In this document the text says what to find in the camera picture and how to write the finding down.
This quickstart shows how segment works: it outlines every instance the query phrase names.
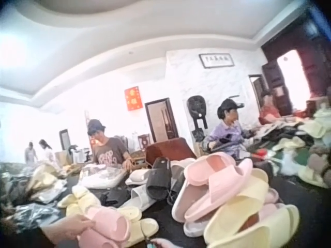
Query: bright window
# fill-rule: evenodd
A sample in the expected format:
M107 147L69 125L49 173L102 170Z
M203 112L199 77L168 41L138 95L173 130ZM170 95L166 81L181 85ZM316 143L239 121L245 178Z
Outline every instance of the bright window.
M279 57L277 63L289 90L293 110L305 110L306 101L310 98L310 90L298 52L296 50L289 51Z

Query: black hat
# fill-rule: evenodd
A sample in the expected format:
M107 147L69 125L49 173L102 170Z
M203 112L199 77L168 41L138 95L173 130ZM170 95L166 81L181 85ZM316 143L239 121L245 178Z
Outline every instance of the black hat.
M244 107L243 104L237 104L237 103L235 103L235 101L233 101L232 99L230 99L230 98L226 98L226 99L222 102L222 104L221 104L221 106L220 106L219 108L222 109L222 110L224 111L224 110L236 110L236 109L238 109L238 108L241 109L242 107Z
M97 131L102 131L104 132L105 130L105 126L103 126L100 122L100 120L97 119L92 119L88 122L87 124L87 134L89 136L92 136L93 134L95 134Z
M261 98L263 99L265 96L272 96L273 94L271 94L271 91L270 90L264 90L262 93L261 93Z

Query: ceiling light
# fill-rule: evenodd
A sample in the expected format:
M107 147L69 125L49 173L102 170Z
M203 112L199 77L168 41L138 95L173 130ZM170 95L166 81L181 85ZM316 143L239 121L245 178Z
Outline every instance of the ceiling light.
M0 68L15 68L25 63L25 44L15 36L0 36Z

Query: scissors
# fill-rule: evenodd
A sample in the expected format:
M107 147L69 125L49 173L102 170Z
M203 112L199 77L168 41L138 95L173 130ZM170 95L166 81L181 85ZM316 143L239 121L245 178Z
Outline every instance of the scissors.
M157 248L156 245L151 242L151 240L149 239L149 237L147 237L145 235L144 230L143 230L143 227L142 227L142 221L140 222L140 229L141 229L141 233L144 236L144 239L145 239L145 242L146 242L146 245L147 245L146 247L147 248Z

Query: ceiling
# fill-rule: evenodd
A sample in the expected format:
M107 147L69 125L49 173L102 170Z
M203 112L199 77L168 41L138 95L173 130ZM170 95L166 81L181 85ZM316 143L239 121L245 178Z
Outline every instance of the ceiling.
M136 83L158 79L169 50L255 50L297 18L304 3L23 0L0 16L0 100L43 107L109 71Z

